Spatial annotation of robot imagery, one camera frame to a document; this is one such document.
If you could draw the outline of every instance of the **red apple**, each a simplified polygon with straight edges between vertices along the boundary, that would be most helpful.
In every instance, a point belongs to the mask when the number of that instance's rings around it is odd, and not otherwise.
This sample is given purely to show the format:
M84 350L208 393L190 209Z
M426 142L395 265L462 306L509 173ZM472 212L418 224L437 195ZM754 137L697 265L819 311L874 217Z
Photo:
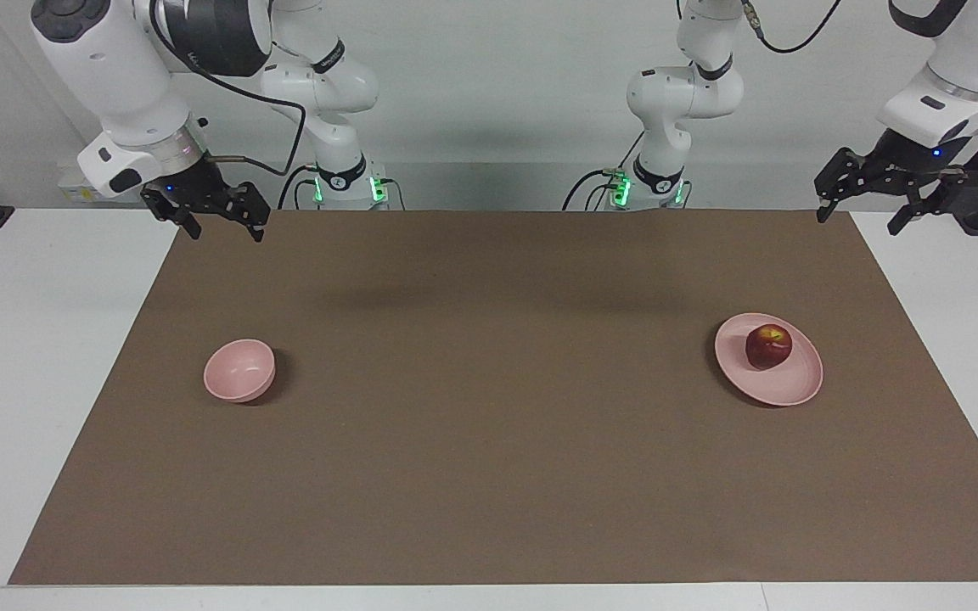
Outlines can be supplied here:
M791 356L791 333L779 325L753 329L745 338L745 357L758 370L771 370Z

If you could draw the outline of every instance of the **table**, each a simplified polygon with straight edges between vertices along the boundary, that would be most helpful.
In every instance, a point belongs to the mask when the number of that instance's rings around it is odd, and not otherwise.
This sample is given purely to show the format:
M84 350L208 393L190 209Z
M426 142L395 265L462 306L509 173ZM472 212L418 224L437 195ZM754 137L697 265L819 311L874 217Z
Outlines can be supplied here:
M978 239L854 220L978 434ZM5 587L174 236L123 210L20 210L0 231L0 608L978 608L978 584Z

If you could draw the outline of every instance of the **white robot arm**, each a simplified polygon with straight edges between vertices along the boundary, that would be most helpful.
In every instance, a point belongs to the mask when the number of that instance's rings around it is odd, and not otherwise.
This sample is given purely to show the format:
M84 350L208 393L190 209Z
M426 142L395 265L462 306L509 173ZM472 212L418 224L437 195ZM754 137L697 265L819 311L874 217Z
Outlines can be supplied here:
M274 108L283 113L302 109L321 174L349 177L349 199L373 201L372 177L350 173L363 159L357 133L323 116L372 108L375 76L345 57L322 11L322 0L36 0L31 23L67 88L100 117L104 131L78 155L97 190L114 196L144 185L143 201L155 216L194 237L200 229L193 212L239 221L260 240L267 202L249 182L232 188L222 180L186 102L171 91L162 54L221 84L213 75L251 76L263 69L273 42L294 58L265 69L264 92L268 87L276 96L245 94L282 102ZM284 171L255 163L284 174L291 162L292 155Z
M261 86L267 96L295 101L307 111L306 129L319 171L318 199L329 209L364 209L380 199L376 177L383 170L361 148L339 113L372 109L379 97L376 75L346 55L322 0L275 0L275 46L290 61L267 66ZM298 120L289 107L274 109Z
M678 46L691 65L642 70L629 82L628 105L644 122L644 145L629 170L632 190L612 208L657 208L672 200L692 146L682 119L733 113L745 87L734 67L734 31L744 16L741 0L689 0L678 28Z
M890 0L889 11L904 30L934 39L935 52L881 109L878 120L886 129L874 151L857 155L840 149L814 186L822 199L822 222L840 201L858 194L907 197L908 205L889 225L897 235L917 217L949 212L970 179L951 163L978 135L978 0L938 0L931 11L918 13L907 0ZM934 193L921 198L920 189L934 182L939 182Z

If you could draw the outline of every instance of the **pink bowl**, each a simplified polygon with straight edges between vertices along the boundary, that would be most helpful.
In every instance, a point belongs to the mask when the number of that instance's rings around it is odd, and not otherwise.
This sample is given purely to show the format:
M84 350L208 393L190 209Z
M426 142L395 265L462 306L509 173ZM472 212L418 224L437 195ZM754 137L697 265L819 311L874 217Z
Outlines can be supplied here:
M225 344L210 356L202 382L211 395L230 403L247 403L274 383L274 351L257 339Z
M771 370L757 370L745 357L745 338L761 325L777 324L791 333L791 356ZM825 379L822 357L795 325L768 314L739 314L715 334L715 357L730 382L769 406L799 406L818 395Z

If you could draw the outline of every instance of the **power cord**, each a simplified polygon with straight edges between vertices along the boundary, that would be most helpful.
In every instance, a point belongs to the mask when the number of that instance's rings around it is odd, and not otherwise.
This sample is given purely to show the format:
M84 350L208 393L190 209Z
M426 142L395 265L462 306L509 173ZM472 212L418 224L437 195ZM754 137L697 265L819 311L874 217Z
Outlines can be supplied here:
M568 191L568 197L564 198L564 205L560 206L560 212L568 211L568 205L571 204L571 198L575 197L576 191L583 186L584 182L590 181L591 178L602 177L605 175L605 173L606 170L594 170L588 171L587 174L583 174L583 178L579 179L579 181L577 181L576 184L571 187L571 191Z
M395 189L399 191L399 206L401 206L403 212L407 211L407 201L402 197L402 185L395 178L381 178L379 184L395 185Z
M316 186L314 179L312 179L311 181L301 181L296 183L296 186L294 187L294 189L292 189L292 204L297 210L300 209L300 188L303 187L304 185Z
M603 196L605 196L606 195L606 191L608 191L608 190L610 190L610 186L609 185L598 185L597 187L594 187L594 189L591 189L591 193L588 193L587 194L587 203L583 205L583 212L587 212L587 210L590 210L591 209L591 200L594 199L594 194L595 193L598 193L599 191L602 191ZM599 205L602 205L602 199L601 198L599 199L599 203L594 206L595 210L598 209Z
M284 208L284 198L288 196L289 189L290 187L292 187L292 182L295 181L296 177L298 177L302 171L313 171L313 173L318 173L319 169L314 165L302 165L298 167L298 169L293 170L291 174L289 174L289 177L286 178L286 184L284 184L284 186L282 187L282 196L278 197L279 210L282 210Z
M814 42L814 39L818 38L818 34L820 34L822 30L825 30L825 26L828 24L829 20L832 19L832 14L835 13L835 10L837 10L837 8L840 6L840 3L843 3L843 0L834 0L832 7L825 15L825 19L822 19L822 23L818 24L818 29L815 30L810 37L805 39L801 45L795 45L789 49L780 49L778 47L774 47L772 43L768 42L768 39L765 38L764 30L761 30L761 17L760 15L757 15L756 8L753 7L753 3L751 3L750 0L742 0L742 8L745 11L745 20L748 20L750 27L753 28L754 34L757 34L757 38L761 40L761 44L773 53L788 54L801 51L810 45L811 42Z
M271 167L263 162L248 158L248 156L237 155L230 156L230 158L225 158L225 163L248 163L254 165L255 167L260 167L262 170L269 171L269 173L277 175L277 177L284 177L284 175L288 174L289 171L292 170L292 164L294 164L294 159L296 158L296 150L300 147L300 138L304 132L304 124L307 122L307 109L304 109L301 104L296 104L295 102L268 98L267 96L261 96L259 93L248 92L248 90L229 84L229 82L221 81L220 78L214 77L214 75L203 69L202 66L197 65L197 63L194 62L194 59L191 59L190 57L185 58L180 55L178 51L176 51L175 47L171 45L171 42L168 42L168 39L166 36L164 36L164 32L160 31L158 22L156 22L156 4L158 4L156 0L152 0L150 3L150 26L153 28L153 32L156 34L156 37L160 39L160 43L164 45L164 48L173 54L176 59L179 59L180 62L183 62L183 65L186 65L188 70L191 70L191 72L205 78L209 82L213 82L214 85L221 87L221 89L226 89L233 93L239 93L240 96L244 96L255 101L265 102L265 104L276 104L279 105L279 107L288 107L291 109L296 109L296 111L300 112L300 123L298 127L296 127L296 136L294 140L292 140L292 148L289 150L289 158L286 160L286 165L284 166L283 170L277 170L276 167Z

